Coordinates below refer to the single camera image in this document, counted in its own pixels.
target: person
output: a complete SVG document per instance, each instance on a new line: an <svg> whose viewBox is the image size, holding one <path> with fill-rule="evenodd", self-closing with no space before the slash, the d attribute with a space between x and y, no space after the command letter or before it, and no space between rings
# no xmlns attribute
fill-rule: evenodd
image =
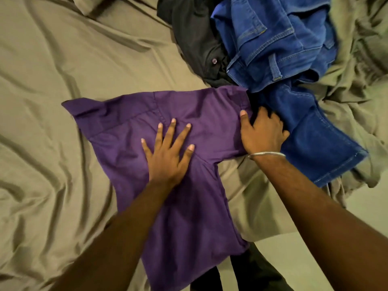
<svg viewBox="0 0 388 291"><path fill-rule="evenodd" d="M241 138L248 154L279 152L289 136L283 122L261 107L253 124L241 111ZM142 254L149 229L172 188L189 166L194 146L182 159L179 151L188 125L172 143L176 122L162 139L159 124L154 152L142 145L148 161L149 183L132 204L56 281L51 291L127 290ZM287 159L278 155L253 160L273 184L300 235L334 290L388 289L388 239L359 220L315 186Z"/></svg>

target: silver bangle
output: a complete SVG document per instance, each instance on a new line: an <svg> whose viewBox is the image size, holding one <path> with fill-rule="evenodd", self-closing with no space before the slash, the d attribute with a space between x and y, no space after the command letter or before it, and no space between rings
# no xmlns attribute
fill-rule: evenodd
<svg viewBox="0 0 388 291"><path fill-rule="evenodd" d="M280 153L280 152L264 151L264 152L257 152L257 153L250 154L250 155L248 155L248 158L249 158L249 159L252 159L253 156L257 156L257 155L278 155L278 156L284 156L284 157L286 157L285 154Z"/></svg>

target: person's right hand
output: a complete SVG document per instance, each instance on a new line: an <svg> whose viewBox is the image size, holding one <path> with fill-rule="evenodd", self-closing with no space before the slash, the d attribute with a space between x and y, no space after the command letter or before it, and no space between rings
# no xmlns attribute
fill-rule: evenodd
<svg viewBox="0 0 388 291"><path fill-rule="evenodd" d="M283 131L283 122L276 113L268 117L265 107L260 107L257 118L251 126L248 114L245 110L240 112L241 139L248 154L273 151L280 152L280 147L290 135L289 131Z"/></svg>

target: purple fabric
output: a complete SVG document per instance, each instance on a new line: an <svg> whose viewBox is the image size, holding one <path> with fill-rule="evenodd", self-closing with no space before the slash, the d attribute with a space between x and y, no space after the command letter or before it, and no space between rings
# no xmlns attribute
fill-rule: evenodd
<svg viewBox="0 0 388 291"><path fill-rule="evenodd" d="M62 105L92 143L123 211L148 182L140 138L151 148L159 122L164 133L177 119L175 136L192 124L183 149L195 144L189 170L167 198L142 255L154 291L178 291L248 244L236 231L217 163L244 155L239 112L251 115L246 89L238 86L191 92L145 92L105 102L87 98Z"/></svg>

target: forearm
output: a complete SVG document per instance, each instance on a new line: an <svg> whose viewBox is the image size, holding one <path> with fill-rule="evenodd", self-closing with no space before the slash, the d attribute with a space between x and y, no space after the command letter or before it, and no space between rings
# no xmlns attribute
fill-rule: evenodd
<svg viewBox="0 0 388 291"><path fill-rule="evenodd" d="M127 290L149 229L170 190L148 184L59 278L51 291Z"/></svg>
<svg viewBox="0 0 388 291"><path fill-rule="evenodd" d="M386 290L386 237L336 204L282 157L257 156L255 161L335 290Z"/></svg>

